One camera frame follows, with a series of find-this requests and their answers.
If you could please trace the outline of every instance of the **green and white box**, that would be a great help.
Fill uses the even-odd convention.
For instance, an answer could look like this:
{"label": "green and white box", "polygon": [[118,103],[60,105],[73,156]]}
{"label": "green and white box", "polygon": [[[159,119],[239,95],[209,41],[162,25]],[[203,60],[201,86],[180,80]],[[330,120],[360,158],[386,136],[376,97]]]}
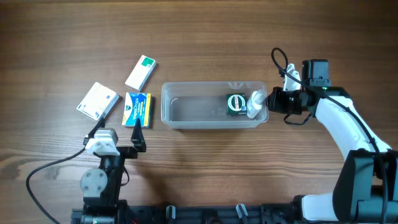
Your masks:
{"label": "green and white box", "polygon": [[156,61],[154,59],[146,57],[145,55],[141,56],[125,84],[141,91],[155,66]]}

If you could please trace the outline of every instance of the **yellow label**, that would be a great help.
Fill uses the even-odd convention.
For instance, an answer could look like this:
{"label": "yellow label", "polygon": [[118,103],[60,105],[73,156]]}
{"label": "yellow label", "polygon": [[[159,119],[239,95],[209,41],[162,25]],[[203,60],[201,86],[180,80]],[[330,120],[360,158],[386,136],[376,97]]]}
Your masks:
{"label": "yellow label", "polygon": [[150,108],[150,93],[147,94],[147,103],[145,105],[144,126],[148,126],[149,122],[149,108]]}
{"label": "yellow label", "polygon": [[142,116],[142,107],[144,106],[144,102],[141,103],[141,108],[139,110],[139,116]]}
{"label": "yellow label", "polygon": [[125,124],[126,124],[126,121],[127,121],[127,118],[126,118],[126,115],[124,114],[124,115],[123,115],[123,120],[122,120],[122,125],[125,125]]}

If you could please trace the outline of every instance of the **white box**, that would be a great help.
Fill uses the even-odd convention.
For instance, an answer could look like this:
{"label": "white box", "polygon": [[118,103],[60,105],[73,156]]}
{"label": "white box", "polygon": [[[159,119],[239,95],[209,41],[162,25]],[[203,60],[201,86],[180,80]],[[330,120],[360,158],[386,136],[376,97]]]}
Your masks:
{"label": "white box", "polygon": [[146,57],[145,55],[141,56],[125,84],[141,91],[155,66],[156,61],[154,59]]}
{"label": "white box", "polygon": [[97,121],[106,117],[118,99],[116,92],[96,82],[76,109]]}

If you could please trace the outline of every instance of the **blue and yellow box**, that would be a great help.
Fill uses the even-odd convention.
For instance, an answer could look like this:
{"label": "blue and yellow box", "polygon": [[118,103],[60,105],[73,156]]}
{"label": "blue and yellow box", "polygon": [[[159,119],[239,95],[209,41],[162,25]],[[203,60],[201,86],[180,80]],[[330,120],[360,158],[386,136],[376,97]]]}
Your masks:
{"label": "blue and yellow box", "polygon": [[134,127],[137,118],[141,121],[141,127],[149,128],[152,97],[150,93],[126,93],[126,103],[122,125]]}

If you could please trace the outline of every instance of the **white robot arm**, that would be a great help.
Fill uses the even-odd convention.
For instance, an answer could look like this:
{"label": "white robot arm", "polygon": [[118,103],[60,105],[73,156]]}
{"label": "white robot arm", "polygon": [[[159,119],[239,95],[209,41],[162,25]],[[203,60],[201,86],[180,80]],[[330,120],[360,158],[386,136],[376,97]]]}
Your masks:
{"label": "white robot arm", "polygon": [[[275,51],[285,57],[285,68],[276,62]],[[294,198],[299,217],[307,222],[398,222],[398,153],[370,130],[347,92],[331,86],[328,61],[303,61],[300,80],[281,49],[274,48],[271,57],[285,84],[283,88],[274,87],[268,96],[269,110],[286,114],[287,124],[302,125],[309,117],[316,117],[330,132],[345,160],[333,192]],[[303,123],[286,121],[303,111],[310,112]],[[383,180],[382,188],[373,186],[374,175]]]}
{"label": "white robot arm", "polygon": [[[391,149],[389,145],[380,140],[359,116],[349,98],[343,96],[332,96],[341,104],[348,106],[364,123],[368,131],[375,138],[380,152],[387,152]],[[369,143],[364,131],[356,120],[343,108],[328,99],[320,99],[315,114],[317,120],[322,123],[339,147],[344,160],[351,150],[365,149],[374,152],[373,146]],[[321,195],[306,195],[302,198],[303,217],[308,221],[338,221],[333,210],[333,192]]]}

